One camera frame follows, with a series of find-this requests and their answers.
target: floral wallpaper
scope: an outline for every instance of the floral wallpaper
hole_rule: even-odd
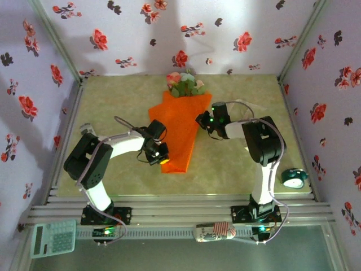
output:
[[[0,270],[7,271],[28,210],[49,182],[74,79],[27,0],[1,7]]]
[[[315,3],[38,1],[80,75],[279,74]]]
[[[321,200],[331,204],[351,270],[361,266],[361,29],[349,26],[360,9],[357,1],[332,1],[283,80],[311,174]]]

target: orange felt bouquet wrapper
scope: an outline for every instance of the orange felt bouquet wrapper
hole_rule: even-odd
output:
[[[162,173],[186,173],[199,128],[196,118],[208,108],[209,93],[174,98],[163,92],[163,102],[148,110],[151,121],[160,121],[167,128],[163,142],[169,149],[169,162],[161,165]]]

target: flower bouquet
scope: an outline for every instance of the flower bouquet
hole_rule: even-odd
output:
[[[171,73],[166,79],[169,91],[163,92],[161,104],[148,110],[149,118],[167,129],[163,142],[169,149],[169,162],[161,165],[162,173],[186,173],[199,127],[196,118],[208,108],[212,95],[189,71]]]

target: marble surface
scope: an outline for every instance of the marble surface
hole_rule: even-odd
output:
[[[251,103],[256,117],[273,118],[287,143],[276,176],[276,193],[309,193],[308,184],[294,190],[281,185],[285,169],[304,168],[274,75],[198,75],[213,95],[212,102],[240,99]],[[135,126],[149,124],[148,109],[162,102],[166,90],[165,76],[97,76],[90,77],[81,98],[67,155],[81,138],[79,127],[91,123],[98,136],[126,132],[114,121],[114,115]],[[230,108],[231,120],[249,112],[238,104]],[[188,172],[164,174],[158,165],[149,166],[136,160],[136,152],[113,158],[104,176],[109,195],[205,195],[250,194],[256,163],[245,149],[244,139],[215,141],[199,129]],[[62,171],[59,196],[80,196],[74,181]]]

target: calculator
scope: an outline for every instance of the calculator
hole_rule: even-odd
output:
[[[76,220],[36,224],[32,236],[32,259],[69,253],[75,249]]]

